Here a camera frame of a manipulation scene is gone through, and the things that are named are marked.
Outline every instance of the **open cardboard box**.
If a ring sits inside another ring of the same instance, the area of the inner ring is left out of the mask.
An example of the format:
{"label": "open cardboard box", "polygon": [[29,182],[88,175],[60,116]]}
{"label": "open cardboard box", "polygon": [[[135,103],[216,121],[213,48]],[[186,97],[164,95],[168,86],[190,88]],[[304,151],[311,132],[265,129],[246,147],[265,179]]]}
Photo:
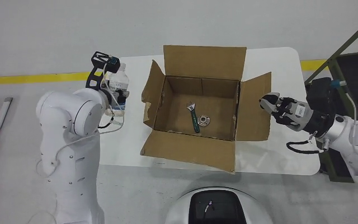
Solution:
{"label": "open cardboard box", "polygon": [[[241,82],[246,48],[164,46],[164,75],[153,60],[142,92],[144,124],[153,129],[141,155],[235,171],[235,141],[264,141],[270,115],[258,100],[271,73]],[[210,124],[195,133],[187,104]]]}

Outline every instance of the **white table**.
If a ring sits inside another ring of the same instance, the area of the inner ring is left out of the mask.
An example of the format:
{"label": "white table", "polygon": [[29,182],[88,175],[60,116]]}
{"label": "white table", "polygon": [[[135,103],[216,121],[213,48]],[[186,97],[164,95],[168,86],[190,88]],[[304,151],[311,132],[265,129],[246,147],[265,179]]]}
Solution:
{"label": "white table", "polygon": [[[152,131],[143,124],[144,103],[141,93],[147,81],[154,59],[164,71],[162,55],[121,58],[126,63],[129,76],[130,96],[126,105],[125,124],[115,133],[101,136],[101,161],[104,165],[162,167],[173,169],[218,170],[204,165],[190,164],[141,156],[140,150]],[[247,50],[243,81],[272,72],[272,92],[305,101],[306,93],[300,60],[292,48],[267,48]],[[109,117],[103,116],[101,125]],[[294,132],[276,124],[271,117],[270,136],[264,142],[236,142],[236,172],[258,172],[270,174],[313,175],[319,170],[318,155],[302,155],[286,148],[290,141],[304,141],[305,132]],[[314,145],[303,145],[300,149],[312,150]]]}

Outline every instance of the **water bottle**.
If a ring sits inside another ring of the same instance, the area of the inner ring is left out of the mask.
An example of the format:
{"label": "water bottle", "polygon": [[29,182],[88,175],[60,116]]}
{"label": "water bottle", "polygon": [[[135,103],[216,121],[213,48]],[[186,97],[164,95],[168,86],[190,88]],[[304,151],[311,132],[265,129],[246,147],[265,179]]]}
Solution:
{"label": "water bottle", "polygon": [[119,106],[112,100],[111,106],[115,116],[124,116],[126,99],[129,96],[128,85],[129,78],[125,74],[125,63],[121,63],[117,73],[108,72],[109,90],[113,93]]}

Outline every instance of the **yellow floor line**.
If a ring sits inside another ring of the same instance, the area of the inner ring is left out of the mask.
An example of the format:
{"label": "yellow floor line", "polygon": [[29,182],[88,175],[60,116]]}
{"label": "yellow floor line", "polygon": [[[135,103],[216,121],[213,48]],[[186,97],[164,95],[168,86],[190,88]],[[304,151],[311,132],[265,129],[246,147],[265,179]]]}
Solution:
{"label": "yellow floor line", "polygon": [[[315,71],[326,60],[302,60],[302,71]],[[35,74],[31,76],[3,76],[0,77],[0,84],[22,84],[41,82],[72,82],[87,80],[89,72],[58,73],[58,74]]]}
{"label": "yellow floor line", "polygon": [[326,60],[301,60],[302,71],[316,71]]}

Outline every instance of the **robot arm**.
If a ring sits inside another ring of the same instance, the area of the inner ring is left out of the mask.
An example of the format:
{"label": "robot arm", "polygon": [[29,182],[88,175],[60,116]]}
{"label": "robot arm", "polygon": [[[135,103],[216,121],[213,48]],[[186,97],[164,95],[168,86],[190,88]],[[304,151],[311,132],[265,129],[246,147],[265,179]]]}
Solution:
{"label": "robot arm", "polygon": [[292,145],[305,142],[289,142],[288,149],[304,154],[314,154],[333,148],[341,153],[348,170],[355,182],[358,182],[358,150],[354,139],[355,121],[348,116],[340,116],[335,112],[331,97],[331,79],[314,80],[307,93],[307,102],[297,101],[289,97],[280,97],[271,92],[260,99],[260,107],[271,114],[276,122],[290,129],[306,131],[311,137],[322,142],[322,150],[301,151]]}
{"label": "robot arm", "polygon": [[[95,52],[92,63],[94,69],[86,88],[73,94],[48,92],[36,107],[43,132],[40,146],[43,170],[56,193],[56,223],[104,224],[104,213],[97,202],[100,164],[97,128],[105,110],[116,100],[112,100],[115,98],[110,90],[101,87],[101,82],[106,71],[117,72],[120,62]],[[98,68],[105,69],[100,76],[95,75]]]}

